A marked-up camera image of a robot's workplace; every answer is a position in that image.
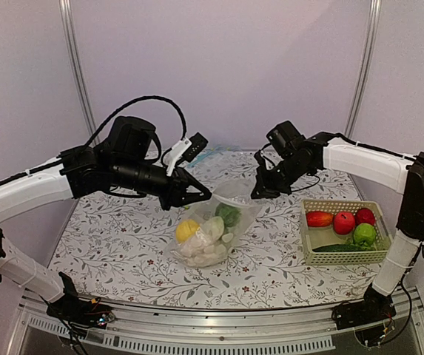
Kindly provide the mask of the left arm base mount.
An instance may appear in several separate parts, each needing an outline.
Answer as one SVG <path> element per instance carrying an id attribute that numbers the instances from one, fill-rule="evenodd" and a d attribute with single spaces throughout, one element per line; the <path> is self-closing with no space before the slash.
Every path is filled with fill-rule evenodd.
<path id="1" fill-rule="evenodd" d="M 100 297 L 81 300 L 72 279 L 65 273 L 59 276 L 63 282 L 63 295 L 55 302 L 47 302 L 47 314 L 73 325 L 85 328 L 106 328 L 115 320 L 112 308 L 101 302 Z"/>

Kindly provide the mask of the white toy cauliflower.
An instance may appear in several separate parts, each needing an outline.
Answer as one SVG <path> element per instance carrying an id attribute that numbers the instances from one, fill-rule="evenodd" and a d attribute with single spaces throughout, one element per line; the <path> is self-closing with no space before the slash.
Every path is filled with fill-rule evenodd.
<path id="1" fill-rule="evenodd" d="M 227 248 L 220 239 L 214 240 L 207 234 L 195 233 L 180 244 L 178 254 L 187 266 L 203 268 L 224 261 Z"/>

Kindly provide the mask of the light green toy apple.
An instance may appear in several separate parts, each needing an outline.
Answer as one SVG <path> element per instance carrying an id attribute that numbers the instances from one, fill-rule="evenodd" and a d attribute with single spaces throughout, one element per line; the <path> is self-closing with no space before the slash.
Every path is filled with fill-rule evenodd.
<path id="1" fill-rule="evenodd" d="M 241 210 L 235 206 L 219 203 L 215 209 L 215 216 L 221 217 L 227 228 L 235 227 L 241 218 Z"/>

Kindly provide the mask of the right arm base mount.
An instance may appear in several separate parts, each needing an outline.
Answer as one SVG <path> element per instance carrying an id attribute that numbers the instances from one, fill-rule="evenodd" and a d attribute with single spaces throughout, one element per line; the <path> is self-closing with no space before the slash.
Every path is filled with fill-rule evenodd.
<path id="1" fill-rule="evenodd" d="M 391 295 L 383 296 L 370 285 L 362 300 L 342 302 L 333 307 L 332 320 L 341 330 L 390 319 L 396 314 Z"/>

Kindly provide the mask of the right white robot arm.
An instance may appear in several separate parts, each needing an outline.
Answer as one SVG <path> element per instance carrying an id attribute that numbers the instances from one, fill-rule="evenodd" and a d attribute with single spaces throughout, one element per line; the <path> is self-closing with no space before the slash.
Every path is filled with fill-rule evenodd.
<path id="1" fill-rule="evenodd" d="M 374 294 L 357 307 L 363 322 L 375 321 L 386 310 L 384 297 L 393 293 L 418 255 L 424 254 L 424 152 L 392 152 L 340 132 L 318 132 L 307 138 L 290 121 L 272 128 L 266 138 L 280 162 L 268 168 L 262 152 L 254 154 L 258 167 L 251 197 L 255 200 L 290 195 L 297 180 L 321 170 L 367 180 L 401 197 L 393 241 L 371 284 Z"/>

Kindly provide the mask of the white toy radish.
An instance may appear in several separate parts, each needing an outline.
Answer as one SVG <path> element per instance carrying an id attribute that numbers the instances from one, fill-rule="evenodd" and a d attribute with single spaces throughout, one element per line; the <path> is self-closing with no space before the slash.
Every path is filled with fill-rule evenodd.
<path id="1" fill-rule="evenodd" d="M 205 244 L 213 244 L 219 240 L 230 243 L 235 237 L 229 228 L 225 227 L 221 217 L 212 217 L 202 223 L 198 229 L 198 235 Z"/>

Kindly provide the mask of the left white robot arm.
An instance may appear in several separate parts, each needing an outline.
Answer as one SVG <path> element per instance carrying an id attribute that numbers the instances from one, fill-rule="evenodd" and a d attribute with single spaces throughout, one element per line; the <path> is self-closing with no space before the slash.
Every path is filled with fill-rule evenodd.
<path id="1" fill-rule="evenodd" d="M 150 144 L 161 145 L 154 125 L 141 118 L 120 116 L 100 144 L 68 149 L 0 181 L 0 275 L 55 303 L 69 321 L 80 320 L 85 307 L 77 299 L 71 279 L 26 255 L 1 226 L 12 219 L 32 223 L 18 227 L 17 232 L 27 232 L 27 239 L 33 241 L 35 229 L 46 223 L 40 236 L 46 242 L 55 234 L 51 227 L 66 216 L 61 207 L 94 192 L 115 196 L 117 188 L 129 190 L 131 198 L 155 196 L 164 210 L 210 199 L 210 191 L 179 166 L 205 148 L 207 140 L 202 134 L 183 136 L 157 158 L 147 157 Z M 166 165 L 156 165 L 162 157 L 167 159 Z"/>

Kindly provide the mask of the frosted white zip top bag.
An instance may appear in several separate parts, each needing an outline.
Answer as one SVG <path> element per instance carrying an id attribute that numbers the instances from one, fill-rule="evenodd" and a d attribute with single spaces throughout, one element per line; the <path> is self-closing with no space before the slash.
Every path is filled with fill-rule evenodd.
<path id="1" fill-rule="evenodd" d="M 175 229 L 171 256 L 191 268 L 222 263 L 262 208 L 251 199 L 253 188 L 250 179 L 229 180 L 215 188 L 210 200 L 192 205 Z"/>

